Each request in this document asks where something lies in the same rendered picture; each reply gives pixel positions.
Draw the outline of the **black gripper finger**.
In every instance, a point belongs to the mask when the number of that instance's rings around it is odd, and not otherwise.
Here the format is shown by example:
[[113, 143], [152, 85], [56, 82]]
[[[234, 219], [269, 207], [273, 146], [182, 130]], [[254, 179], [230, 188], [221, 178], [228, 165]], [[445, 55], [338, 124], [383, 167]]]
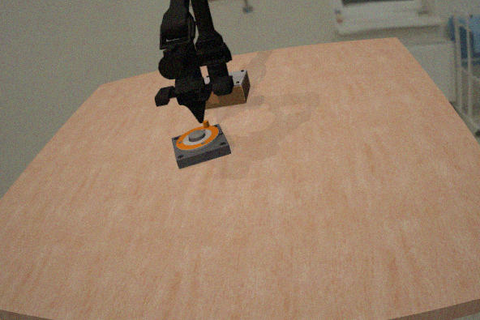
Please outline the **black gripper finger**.
[[199, 116], [199, 109], [198, 109], [198, 105], [196, 104], [196, 102], [186, 102], [184, 104], [179, 104], [179, 105], [184, 105], [186, 106], [194, 115], [195, 117], [197, 118], [197, 120], [200, 122], [200, 116]]
[[212, 92], [210, 92], [208, 97], [199, 98], [196, 101], [196, 104], [198, 105], [198, 109], [199, 109], [199, 116], [200, 116], [200, 122], [201, 123], [203, 123], [203, 121], [204, 121], [204, 108], [205, 108], [206, 102], [209, 100], [211, 94], [212, 94]]

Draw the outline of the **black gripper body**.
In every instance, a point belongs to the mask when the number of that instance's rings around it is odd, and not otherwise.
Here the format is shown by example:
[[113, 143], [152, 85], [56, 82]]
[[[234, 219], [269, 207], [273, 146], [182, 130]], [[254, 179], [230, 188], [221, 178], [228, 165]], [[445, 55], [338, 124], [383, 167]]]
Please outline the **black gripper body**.
[[[189, 71], [193, 71], [194, 74], [202, 77], [200, 62], [197, 61], [196, 64], [188, 66], [181, 74], [182, 77], [189, 76]], [[216, 78], [213, 83], [207, 83], [206, 92], [199, 94], [199, 98], [208, 97], [210, 92], [213, 91], [213, 94], [216, 96], [225, 96], [232, 93], [234, 88], [234, 81], [230, 76], [224, 76]], [[167, 105], [170, 102], [170, 99], [175, 97], [175, 86], [163, 87], [160, 88], [160, 91], [155, 96], [156, 107]]]

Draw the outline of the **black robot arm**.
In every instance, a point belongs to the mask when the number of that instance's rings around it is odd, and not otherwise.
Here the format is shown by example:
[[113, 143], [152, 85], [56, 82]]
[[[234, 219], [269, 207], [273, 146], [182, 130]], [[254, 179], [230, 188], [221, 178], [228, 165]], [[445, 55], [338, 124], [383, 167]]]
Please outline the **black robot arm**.
[[[165, 50], [158, 69], [165, 79], [175, 79], [179, 104], [197, 101], [199, 94], [206, 92], [203, 77], [198, 78], [193, 71], [181, 76], [188, 66], [199, 61], [207, 67], [209, 83], [213, 83], [216, 78], [229, 76], [226, 64], [232, 60], [228, 46], [213, 27], [208, 0], [191, 0], [195, 20], [189, 5], [190, 0], [170, 0], [160, 27], [160, 50]], [[199, 35], [194, 45], [196, 26]]]

